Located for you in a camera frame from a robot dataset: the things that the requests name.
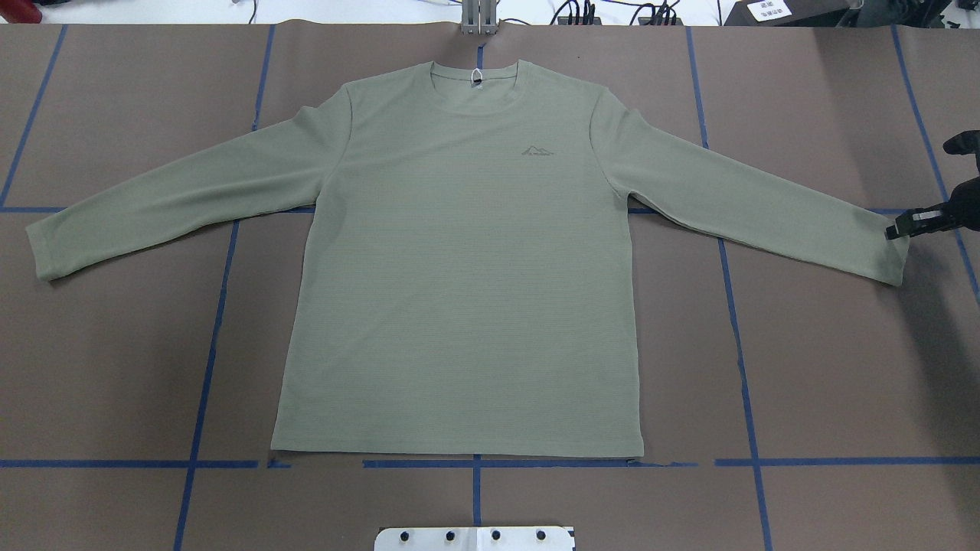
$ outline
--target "shirt hem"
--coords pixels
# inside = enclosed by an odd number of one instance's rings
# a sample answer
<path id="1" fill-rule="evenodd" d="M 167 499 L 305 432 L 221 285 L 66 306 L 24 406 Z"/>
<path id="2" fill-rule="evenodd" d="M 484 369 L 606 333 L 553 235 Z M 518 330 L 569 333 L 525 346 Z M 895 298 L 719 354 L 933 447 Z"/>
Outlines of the shirt hem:
<path id="1" fill-rule="evenodd" d="M 566 442 L 547 440 L 424 440 L 391 439 L 275 439 L 270 449 L 299 452 L 348 453 L 405 453 L 405 454 L 486 454 L 529 455 L 577 458 L 637 458 L 643 457 L 643 443 L 636 440 L 604 442 Z"/>

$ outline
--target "mountain logo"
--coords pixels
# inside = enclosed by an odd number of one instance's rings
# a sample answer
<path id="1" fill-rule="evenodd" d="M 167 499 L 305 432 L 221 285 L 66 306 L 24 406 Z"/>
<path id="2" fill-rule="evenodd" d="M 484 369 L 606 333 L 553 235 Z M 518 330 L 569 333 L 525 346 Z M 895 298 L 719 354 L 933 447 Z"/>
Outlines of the mountain logo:
<path id="1" fill-rule="evenodd" d="M 547 149 L 545 149 L 543 147 L 535 147 L 535 146 L 532 145 L 532 146 L 528 147 L 527 149 L 525 149 L 524 152 L 521 153 L 521 155 L 547 156 L 547 155 L 554 155 L 554 153 L 552 153 L 551 151 L 548 151 Z"/>

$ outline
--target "white floor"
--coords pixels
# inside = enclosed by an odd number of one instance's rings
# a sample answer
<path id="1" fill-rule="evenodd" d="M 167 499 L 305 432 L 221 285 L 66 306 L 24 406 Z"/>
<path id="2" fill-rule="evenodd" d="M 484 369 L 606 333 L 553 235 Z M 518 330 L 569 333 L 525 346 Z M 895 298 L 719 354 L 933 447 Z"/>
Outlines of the white floor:
<path id="1" fill-rule="evenodd" d="M 460 5 L 451 0 L 255 1 L 258 3 L 256 23 L 259 24 L 291 19 L 379 24 L 458 22 L 461 19 Z M 535 25 L 547 25 L 561 3 L 560 0 L 502 0 L 497 7 L 498 18 L 518 18 Z M 734 3 L 735 0 L 721 0 L 724 17 Z M 635 10 L 606 0 L 597 0 L 596 4 L 596 15 L 602 18 L 603 25 L 628 25 Z M 715 0 L 682 0 L 674 9 L 685 25 L 718 25 Z M 53 24 L 244 24 L 252 17 L 253 0 L 72 0 L 40 7 L 40 10 L 42 22 Z M 944 13 L 947 22 L 980 27 L 980 14 L 957 8 L 956 0 Z"/>

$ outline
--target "red object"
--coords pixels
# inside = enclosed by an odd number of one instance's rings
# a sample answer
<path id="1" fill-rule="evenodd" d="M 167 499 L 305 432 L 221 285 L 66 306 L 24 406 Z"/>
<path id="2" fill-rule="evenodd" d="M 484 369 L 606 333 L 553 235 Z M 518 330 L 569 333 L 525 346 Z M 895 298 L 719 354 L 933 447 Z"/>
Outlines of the red object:
<path id="1" fill-rule="evenodd" d="M 41 11 L 30 0 L 0 0 L 0 16 L 7 23 L 41 23 Z"/>

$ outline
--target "blue tape line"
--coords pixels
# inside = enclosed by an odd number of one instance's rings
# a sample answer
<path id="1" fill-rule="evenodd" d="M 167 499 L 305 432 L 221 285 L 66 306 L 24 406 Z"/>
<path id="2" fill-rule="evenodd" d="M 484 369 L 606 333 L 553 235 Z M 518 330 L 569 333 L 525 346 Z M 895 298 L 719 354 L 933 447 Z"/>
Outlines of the blue tape line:
<path id="1" fill-rule="evenodd" d="M 0 469 L 187 469 L 190 461 L 139 459 L 0 459 Z M 257 469 L 258 461 L 198 461 L 197 469 Z"/>
<path id="2" fill-rule="evenodd" d="M 716 467 L 837 467 L 847 465 L 980 465 L 980 457 L 783 457 L 752 459 L 716 459 Z"/>
<path id="3" fill-rule="evenodd" d="M 902 69 L 902 80 L 906 83 L 906 92 L 908 94 L 908 101 L 912 106 L 912 113 L 915 115 L 915 123 L 919 127 L 919 133 L 922 135 L 922 142 L 925 143 L 926 153 L 929 155 L 929 164 L 932 165 L 932 174 L 936 177 L 936 183 L 939 184 L 939 192 L 943 196 L 943 201 L 949 201 L 950 195 L 946 192 L 946 185 L 943 183 L 943 175 L 939 172 L 939 164 L 936 162 L 936 155 L 932 151 L 932 143 L 929 141 L 929 134 L 925 131 L 925 123 L 922 121 L 922 115 L 919 113 L 918 102 L 915 101 L 915 94 L 912 92 L 912 83 L 908 79 L 908 69 L 906 68 L 906 56 L 902 53 L 902 43 L 899 42 L 899 28 L 892 25 L 892 40 L 895 42 L 895 53 L 899 57 L 899 67 Z"/>
<path id="4" fill-rule="evenodd" d="M 0 207 L 0 213 L 60 213 L 65 207 Z"/>
<path id="5" fill-rule="evenodd" d="M 738 313 L 735 311 L 735 297 L 732 292 L 731 273 L 728 271 L 728 254 L 725 242 L 718 239 L 718 253 L 721 255 L 721 272 L 725 280 L 725 296 L 728 299 L 728 319 L 735 332 L 735 349 L 738 351 L 738 371 L 742 378 L 742 408 L 745 410 L 745 426 L 749 433 L 749 452 L 752 454 L 752 471 L 756 479 L 756 498 L 759 501 L 759 518 L 762 522 L 762 542 L 766 551 L 772 551 L 772 533 L 769 530 L 769 514 L 765 505 L 765 490 L 762 487 L 762 468 L 759 464 L 759 445 L 756 442 L 756 423 L 752 415 L 752 398 L 749 395 L 749 377 L 745 373 L 745 356 L 742 353 L 742 335 L 738 328 Z"/>
<path id="6" fill-rule="evenodd" d="M 483 519 L 480 513 L 480 454 L 473 456 L 473 525 L 483 526 Z"/>
<path id="7" fill-rule="evenodd" d="M 364 460 L 365 469 L 471 469 L 470 459 Z"/>
<path id="8" fill-rule="evenodd" d="M 183 541 L 183 531 L 187 524 L 187 511 L 190 508 L 190 495 L 194 486 L 194 471 L 197 454 L 201 447 L 201 433 L 204 430 L 204 415 L 208 410 L 208 395 L 211 392 L 211 378 L 215 370 L 215 359 L 218 356 L 218 334 L 224 318 L 224 303 L 228 295 L 228 275 L 231 273 L 231 260 L 235 255 L 235 241 L 238 239 L 238 224 L 231 225 L 231 238 L 228 240 L 228 253 L 224 258 L 224 274 L 221 276 L 221 291 L 218 297 L 218 311 L 215 313 L 215 326 L 211 331 L 211 346 L 208 350 L 208 367 L 204 371 L 204 384 L 201 387 L 201 401 L 197 408 L 197 423 L 194 426 L 194 440 L 190 448 L 190 466 L 187 468 L 187 478 L 184 480 L 184 493 L 180 501 L 180 516 L 177 518 L 176 535 L 173 538 L 173 551 L 179 551 Z"/>
<path id="9" fill-rule="evenodd" d="M 906 92 L 908 93 L 908 102 L 912 106 L 912 113 L 915 115 L 915 123 L 919 127 L 919 134 L 922 136 L 922 143 L 925 145 L 926 155 L 929 157 L 929 165 L 932 166 L 932 174 L 936 178 L 936 185 L 939 186 L 939 193 L 943 197 L 943 201 L 950 200 L 950 194 L 946 191 L 946 184 L 943 183 L 943 174 L 939 170 L 939 163 L 936 162 L 936 154 L 932 149 L 932 141 L 929 139 L 929 132 L 925 129 L 925 122 L 922 120 L 922 114 L 919 112 L 918 101 L 915 100 L 915 91 L 912 90 L 911 79 L 908 78 L 908 67 L 906 67 L 906 56 L 902 52 L 902 42 L 899 40 L 899 28 L 896 25 L 892 25 L 892 41 L 895 43 L 895 53 L 899 58 L 899 67 L 902 69 L 902 80 L 906 84 Z M 963 237 L 958 229 L 953 230 L 953 234 L 956 237 L 956 246 L 959 248 L 959 257 L 963 261 L 963 265 L 966 267 L 966 275 L 970 280 L 970 288 L 973 291 L 973 300 L 980 304 L 980 285 L 977 284 L 976 272 L 973 270 L 973 263 L 970 262 L 970 256 L 966 253 L 966 245 L 963 244 Z"/>
<path id="10" fill-rule="evenodd" d="M 879 215 L 900 215 L 910 209 L 865 209 Z"/>
<path id="11" fill-rule="evenodd" d="M 698 61 L 694 50 L 694 34 L 689 26 L 685 27 L 687 33 L 687 54 L 691 60 L 691 79 L 694 82 L 694 99 L 698 107 L 698 124 L 701 127 L 701 145 L 705 149 L 708 146 L 708 124 L 705 121 L 705 106 L 701 96 L 701 82 L 698 79 Z M 759 520 L 762 527 L 762 542 L 765 551 L 772 551 L 772 533 L 769 530 L 769 513 L 765 505 L 765 490 L 762 487 L 762 469 L 759 466 L 759 446 L 756 443 L 756 424 L 752 415 L 752 400 L 749 396 L 749 378 L 745 373 L 745 356 L 742 353 L 742 335 L 738 328 L 738 315 L 735 312 L 735 298 L 732 293 L 731 274 L 728 271 L 728 255 L 725 251 L 725 242 L 718 239 L 718 253 L 721 256 L 721 272 L 725 281 L 725 296 L 728 299 L 728 318 L 731 322 L 732 330 L 735 333 L 735 348 L 738 352 L 738 369 L 742 378 L 742 407 L 745 411 L 745 425 L 749 434 L 749 450 L 755 464 L 753 465 L 753 475 L 756 479 L 756 499 L 759 501 Z"/>
<path id="12" fill-rule="evenodd" d="M 694 34 L 689 26 L 684 27 L 687 33 L 687 57 L 691 60 L 691 79 L 694 80 L 694 101 L 698 108 L 698 125 L 701 127 L 701 146 L 708 147 L 708 124 L 705 123 L 705 106 L 701 101 L 701 82 L 698 80 L 698 60 L 694 55 Z"/>
<path id="13" fill-rule="evenodd" d="M 3 459 L 2 469 L 186 469 L 189 461 L 116 459 Z"/>
<path id="14" fill-rule="evenodd" d="M 474 465 L 475 462 L 465 459 L 364 461 L 365 469 L 468 469 L 474 467 Z M 698 464 L 674 462 L 667 465 L 662 465 L 659 463 L 643 463 L 640 461 L 629 461 L 624 459 L 481 459 L 479 461 L 479 466 L 481 469 L 673 469 L 698 467 Z"/>
<path id="15" fill-rule="evenodd" d="M 259 95 L 255 98 L 255 119 L 252 120 L 252 131 L 259 129 L 259 114 L 262 112 L 262 98 L 266 94 L 266 75 L 269 74 L 269 57 L 272 53 L 272 40 L 275 38 L 275 25 L 269 25 L 269 37 L 266 38 L 266 58 L 262 61 L 262 77 L 259 79 Z"/>
<path id="16" fill-rule="evenodd" d="M 196 461 L 195 469 L 257 469 L 258 461 Z"/>
<path id="17" fill-rule="evenodd" d="M 41 87 L 38 88 L 37 95 L 34 96 L 34 105 L 30 108 L 30 115 L 27 116 L 27 124 L 24 125 L 24 132 L 21 133 L 21 141 L 17 145 L 17 152 L 14 153 L 14 161 L 10 164 L 3 190 L 0 191 L 0 207 L 7 202 L 7 194 L 10 193 L 10 186 L 14 183 L 14 174 L 17 173 L 17 166 L 21 163 L 21 155 L 27 145 L 27 136 L 30 135 L 30 129 L 34 126 L 34 118 L 37 116 L 37 110 L 41 107 L 41 98 L 44 97 L 48 81 L 51 80 L 51 74 L 55 70 L 55 61 L 58 59 L 58 53 L 61 52 L 61 46 L 65 42 L 66 32 L 68 32 L 68 26 L 62 25 L 61 32 L 58 33 L 58 41 L 55 42 L 55 49 L 51 52 L 51 59 L 48 60 L 48 69 L 44 72 L 44 78 L 41 80 Z"/>
<path id="18" fill-rule="evenodd" d="M 180 546 L 183 544 L 183 531 L 184 527 L 187 526 L 187 510 L 190 507 L 190 491 L 194 486 L 195 471 L 193 467 L 187 469 L 187 478 L 184 479 L 184 493 L 180 500 L 180 516 L 177 518 L 177 531 L 173 537 L 173 551 L 180 551 Z"/>

